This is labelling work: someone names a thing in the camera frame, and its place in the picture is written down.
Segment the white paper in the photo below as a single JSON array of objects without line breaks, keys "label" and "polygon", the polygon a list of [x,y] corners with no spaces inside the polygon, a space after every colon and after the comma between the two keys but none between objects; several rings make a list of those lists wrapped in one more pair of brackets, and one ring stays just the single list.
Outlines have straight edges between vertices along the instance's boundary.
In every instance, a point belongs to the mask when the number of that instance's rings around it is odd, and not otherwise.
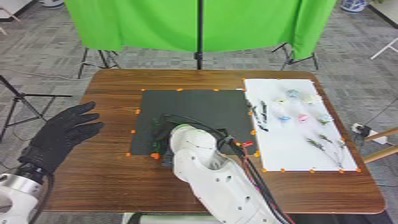
[{"label": "white paper", "polygon": [[[338,171],[343,167],[345,171],[356,171],[358,164],[349,148],[343,146],[342,149],[338,144],[342,134],[334,122],[322,125],[317,120],[322,114],[329,114],[324,101],[313,105],[302,102],[306,96],[318,95],[311,80],[246,79],[246,89],[246,97],[253,106],[262,107],[262,101],[267,104],[269,132],[262,130],[253,116],[263,168],[269,171],[281,171],[281,169],[286,171],[310,171],[311,169]],[[290,89],[299,91],[299,99],[288,97]],[[276,102],[281,98],[286,99],[285,104]],[[292,117],[290,121],[281,122],[278,118],[281,114]],[[299,122],[301,114],[310,116],[302,123]],[[333,144],[320,139],[320,134],[327,136]],[[308,143],[308,138],[322,144],[326,152]]]}]

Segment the black mat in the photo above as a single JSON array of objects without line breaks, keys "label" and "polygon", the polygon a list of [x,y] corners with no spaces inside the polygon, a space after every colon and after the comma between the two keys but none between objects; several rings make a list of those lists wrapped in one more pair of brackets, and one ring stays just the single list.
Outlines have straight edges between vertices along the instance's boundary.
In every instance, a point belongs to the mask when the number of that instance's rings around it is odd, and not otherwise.
[{"label": "black mat", "polygon": [[[254,142],[247,112],[246,94],[238,90],[146,91],[135,122],[132,154],[150,155],[153,152],[153,119],[159,119],[162,114],[176,114],[198,119],[215,129],[228,129],[240,142]],[[247,149],[249,154],[254,154],[256,145]],[[230,155],[235,154],[228,147],[222,147],[221,151]]]}]

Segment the green screen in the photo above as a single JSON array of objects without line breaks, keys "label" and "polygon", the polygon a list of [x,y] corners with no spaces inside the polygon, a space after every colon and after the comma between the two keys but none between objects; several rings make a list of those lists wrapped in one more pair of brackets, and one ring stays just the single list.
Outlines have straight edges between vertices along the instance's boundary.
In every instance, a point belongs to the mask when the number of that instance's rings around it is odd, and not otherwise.
[{"label": "green screen", "polygon": [[[84,45],[196,52],[198,0],[68,0]],[[311,56],[336,0],[205,0],[205,52],[288,42]]]}]

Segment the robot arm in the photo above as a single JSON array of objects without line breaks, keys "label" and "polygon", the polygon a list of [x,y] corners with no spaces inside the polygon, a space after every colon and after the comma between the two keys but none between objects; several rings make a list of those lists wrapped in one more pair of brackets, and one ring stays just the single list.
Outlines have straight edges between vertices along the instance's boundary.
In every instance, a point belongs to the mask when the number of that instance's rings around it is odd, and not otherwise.
[{"label": "robot arm", "polygon": [[279,224],[246,172],[217,150],[212,134],[190,125],[171,133],[175,174],[190,184],[196,197],[222,223]]},{"label": "robot arm", "polygon": [[98,114],[86,114],[95,106],[91,102],[71,107],[48,120],[18,159],[22,166],[15,173],[0,174],[0,207],[9,207],[7,212],[0,213],[2,224],[36,222],[45,204],[38,208],[31,222],[29,216],[38,205],[45,176],[50,181],[48,190],[52,190],[54,172],[68,154],[75,146],[100,133],[103,127],[103,123],[86,124],[100,117]]}]

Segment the floor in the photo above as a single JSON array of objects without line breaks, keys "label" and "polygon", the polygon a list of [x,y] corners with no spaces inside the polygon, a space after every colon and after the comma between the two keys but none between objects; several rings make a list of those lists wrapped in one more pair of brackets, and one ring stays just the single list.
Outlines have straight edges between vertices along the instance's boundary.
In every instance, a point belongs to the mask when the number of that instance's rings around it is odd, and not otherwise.
[{"label": "floor", "polygon": [[[48,111],[48,117],[79,104],[96,68],[77,78],[84,47],[66,9],[48,10],[34,5],[20,16],[22,23],[2,23],[9,36],[0,35],[0,74],[16,88],[29,93],[73,94],[71,99],[59,99]],[[288,67],[288,70],[311,71],[326,87],[326,92],[336,111],[350,128],[352,123],[368,123],[398,96],[398,54],[388,51],[377,60],[370,56],[398,36],[398,30],[382,21],[370,10],[361,14],[347,14],[336,8],[317,54],[320,71],[315,71],[311,61]],[[206,69],[262,69],[279,70],[283,53],[270,53],[272,48],[230,53],[205,54]],[[151,49],[127,48],[118,56],[123,68],[141,69],[194,69],[192,54]],[[91,52],[89,61],[100,64],[100,58]],[[32,100],[43,107],[47,100]],[[0,124],[4,123],[11,103],[11,93],[0,86]],[[18,106],[16,120],[31,116]],[[372,120],[368,125],[382,131],[398,123],[398,102]],[[27,141],[43,125],[34,121],[9,129],[0,144],[0,161],[7,167],[18,165],[16,158]],[[375,143],[366,143],[361,153],[366,155],[381,149]],[[374,162],[368,167],[386,197],[388,212],[398,221],[398,155]],[[121,223],[121,214],[105,213],[45,213],[38,223],[86,224]]]}]

